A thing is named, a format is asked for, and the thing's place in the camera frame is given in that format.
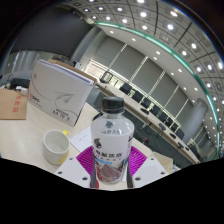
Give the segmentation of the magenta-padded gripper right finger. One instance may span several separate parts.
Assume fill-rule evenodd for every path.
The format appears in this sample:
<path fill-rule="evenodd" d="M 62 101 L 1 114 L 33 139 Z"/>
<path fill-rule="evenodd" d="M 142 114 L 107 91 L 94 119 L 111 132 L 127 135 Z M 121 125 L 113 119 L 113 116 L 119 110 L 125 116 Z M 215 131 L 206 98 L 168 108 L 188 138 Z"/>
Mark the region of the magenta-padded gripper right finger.
<path fill-rule="evenodd" d="M 141 188 L 167 176 L 167 171 L 154 156 L 145 156 L 132 147 L 128 164 L 128 187 Z"/>

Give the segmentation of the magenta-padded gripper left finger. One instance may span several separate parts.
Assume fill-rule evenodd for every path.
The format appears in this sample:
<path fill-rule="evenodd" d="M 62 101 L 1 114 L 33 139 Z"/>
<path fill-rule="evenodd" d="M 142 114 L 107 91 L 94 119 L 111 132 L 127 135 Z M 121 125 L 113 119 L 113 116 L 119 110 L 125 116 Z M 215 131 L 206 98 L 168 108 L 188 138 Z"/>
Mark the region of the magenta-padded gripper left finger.
<path fill-rule="evenodd" d="M 77 157 L 68 157 L 55 174 L 84 188 L 91 187 L 94 173 L 93 149 L 86 148 Z"/>

